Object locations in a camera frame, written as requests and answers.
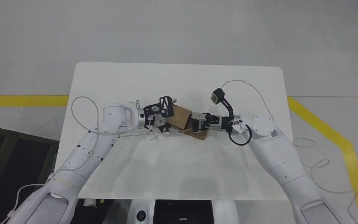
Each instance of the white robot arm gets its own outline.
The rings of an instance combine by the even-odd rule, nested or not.
[[[252,129],[248,143],[261,166],[287,195],[297,224],[355,224],[348,212],[328,201],[303,168],[296,148],[267,116],[247,122]],[[249,138],[244,131],[245,139]]]
[[[287,195],[297,224],[356,224],[346,210],[336,207],[320,192],[307,175],[296,148],[288,137],[275,126],[270,116],[256,115],[252,119],[233,115],[233,109],[218,88],[211,100],[222,103],[229,116],[193,113],[193,131],[218,130],[229,134],[239,146],[248,144],[261,166],[280,184]],[[232,134],[243,134],[245,143],[232,140]]]
[[[127,110],[131,126],[127,123]],[[50,180],[10,213],[8,224],[70,223],[79,192],[115,144],[117,135],[144,125],[142,114],[143,110],[122,104],[105,106],[99,130],[88,131]]]

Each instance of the yellow floor line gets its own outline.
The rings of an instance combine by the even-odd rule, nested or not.
[[[23,107],[23,106],[67,106],[69,96],[0,96],[0,106]],[[324,121],[319,119],[311,111],[297,102],[294,98],[288,97],[289,108],[310,124],[313,128],[323,134],[343,153],[347,172],[351,180],[353,190],[358,192],[358,162],[353,144],[344,136],[336,132]]]
[[[67,106],[68,96],[0,96],[0,106]]]
[[[353,144],[324,121],[319,119],[307,108],[302,106],[294,98],[288,97],[288,103],[290,110],[295,112],[298,116],[342,150],[347,172],[351,180],[352,189],[358,192],[358,161]]]

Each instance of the cardboard box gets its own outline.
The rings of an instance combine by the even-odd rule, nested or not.
[[[181,133],[192,136],[193,138],[204,140],[208,131],[203,131],[201,133],[192,132],[192,123],[190,119],[191,110],[182,108],[177,105],[173,105],[174,116],[167,118],[167,123],[176,129],[180,130]]]

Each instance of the wire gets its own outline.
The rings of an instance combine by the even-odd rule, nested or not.
[[[4,221],[2,221],[0,224],[4,224],[10,217],[6,217]]]
[[[295,140],[298,140],[298,139],[304,139],[304,140],[307,140],[307,141],[312,142],[313,145],[311,145],[311,146],[314,146],[314,145],[315,145],[315,141],[313,141],[313,140],[311,140],[311,139],[308,139],[308,138],[295,138],[295,139],[292,141],[292,144],[293,144],[295,147],[297,147],[297,148],[309,148],[309,147],[310,147],[310,146],[300,146],[300,145],[294,144],[294,141],[295,141]],[[329,164],[329,159],[324,158],[324,159],[322,159],[322,160],[316,162],[313,166],[307,166],[307,165],[305,165],[305,164],[302,164],[302,165],[310,169],[310,171],[309,171],[309,176],[311,177],[311,179],[313,180],[313,182],[316,184],[316,186],[317,186],[318,188],[320,188],[321,190],[323,190],[323,191],[325,191],[325,192],[332,193],[332,194],[354,193],[353,200],[352,200],[351,203],[349,204],[349,206],[348,206],[348,208],[347,208],[347,211],[348,211],[348,214],[351,216],[351,218],[352,218],[356,223],[358,223],[357,220],[356,220],[356,218],[355,218],[355,217],[353,216],[353,214],[351,213],[351,207],[352,207],[352,205],[353,205],[353,202],[354,202],[354,201],[356,200],[356,198],[357,198],[357,192],[354,191],[354,190],[346,190],[346,191],[342,191],[342,192],[334,192],[333,190],[327,190],[327,189],[325,189],[324,187],[320,186],[320,185],[316,182],[315,178],[312,176],[312,172],[313,172],[314,169],[319,169],[319,168],[326,167],[328,164]]]
[[[23,188],[27,188],[28,186],[44,186],[44,184],[28,184],[28,185],[25,185],[25,186],[22,186],[18,191],[17,191],[17,194],[16,194],[16,202],[15,202],[15,206],[13,207],[13,209],[8,213],[7,217],[5,218],[4,221],[2,221],[0,224],[4,224],[9,218],[11,218],[11,213],[16,211],[16,207],[18,205],[18,196],[20,195],[20,191],[23,189]]]
[[[309,141],[311,142],[312,144],[311,145],[308,145],[308,146],[300,146],[300,145],[297,145],[295,144],[295,141],[297,140],[306,140],[306,141]],[[309,148],[309,147],[312,147],[315,145],[315,141],[311,140],[311,139],[308,139],[308,138],[295,138],[293,141],[292,141],[292,144],[295,146],[295,147],[299,147],[299,148]]]
[[[247,144],[251,141],[251,138],[252,138],[251,128],[250,128],[247,124],[245,124],[245,126],[246,126],[246,128],[247,128],[247,130],[248,130],[248,133],[249,133],[248,140],[247,140],[245,143],[237,143],[237,142],[235,142],[235,141],[232,139],[232,137],[231,137],[231,132],[229,132],[229,139],[230,139],[234,144],[236,144],[236,145],[238,145],[238,146],[245,146],[245,145],[247,145]]]
[[[274,117],[272,116],[272,114],[271,114],[271,112],[270,112],[270,110],[269,110],[269,108],[268,108],[267,105],[266,105],[265,100],[263,99],[263,96],[261,95],[261,93],[259,92],[259,90],[256,89],[256,87],[254,87],[252,84],[246,82],[245,80],[230,80],[230,81],[227,81],[226,83],[224,83],[224,84],[222,85],[222,88],[223,88],[227,83],[229,83],[229,82],[241,82],[241,83],[245,83],[245,84],[251,86],[252,88],[254,88],[254,89],[256,90],[256,92],[259,94],[259,96],[261,97],[261,99],[262,99],[262,101],[263,101],[263,104],[265,105],[265,107],[266,107],[266,109],[267,109],[267,112],[270,114],[272,120],[275,121],[275,120],[274,120]]]
[[[74,104],[74,102],[75,102],[76,100],[78,100],[78,99],[80,99],[80,98],[84,98],[84,99],[89,100],[89,101],[90,101],[91,103],[93,103],[94,106],[96,107],[96,112],[97,112],[97,119],[96,119],[97,125],[96,125],[96,128],[95,128],[96,132],[93,131],[93,130],[90,130],[89,128],[87,128],[86,126],[84,126],[84,125],[76,118],[76,116],[75,116],[75,114],[74,114],[74,112],[73,112],[73,104]],[[100,134],[103,135],[103,133],[100,133],[100,132],[99,132],[99,131],[100,131],[100,129],[99,129],[99,126],[100,126],[100,125],[99,125],[99,124],[100,124],[100,112],[99,112],[99,109],[98,109],[98,106],[97,106],[96,102],[94,102],[91,98],[89,98],[89,97],[87,97],[87,96],[78,96],[78,97],[76,97],[76,98],[72,101],[72,103],[71,103],[71,114],[72,114],[72,117],[74,118],[74,120],[75,120],[82,128],[84,128],[84,129],[88,130],[89,132],[92,132],[92,133],[94,133],[94,134],[97,135],[96,141],[95,141],[95,145],[94,145],[93,149],[90,150],[90,152],[93,153],[93,151],[95,150],[95,148],[96,148],[96,146],[97,146],[98,136],[99,136]],[[144,135],[149,134],[150,132],[152,132],[152,130],[150,129],[150,122],[149,122],[148,131],[147,131],[146,133],[144,133],[144,134],[131,134],[131,135],[128,135],[128,136],[120,136],[118,133],[107,133],[107,134],[115,134],[115,135],[117,135],[119,138],[124,138],[124,137],[131,137],[131,136],[144,136]],[[87,162],[89,159],[90,159],[90,156],[88,156],[87,159],[85,160],[85,162],[84,162],[81,166],[79,166],[79,167],[76,167],[76,168],[74,168],[74,169],[58,169],[58,170],[54,171],[51,175],[53,176],[54,174],[56,174],[56,173],[59,172],[59,171],[75,171],[75,170],[78,170],[78,169],[82,168],[82,167],[86,164],[86,162]]]

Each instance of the gray floor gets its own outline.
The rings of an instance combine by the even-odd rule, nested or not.
[[[288,96],[357,149],[357,12],[356,0],[3,0],[0,95],[68,95],[81,61],[277,66]],[[59,140],[64,112],[0,108],[0,128]],[[317,143],[299,151],[303,162],[331,160],[317,180],[350,189],[341,150],[291,120],[294,137]],[[328,196],[344,207],[351,200]],[[288,202],[237,206],[241,223],[294,223]]]

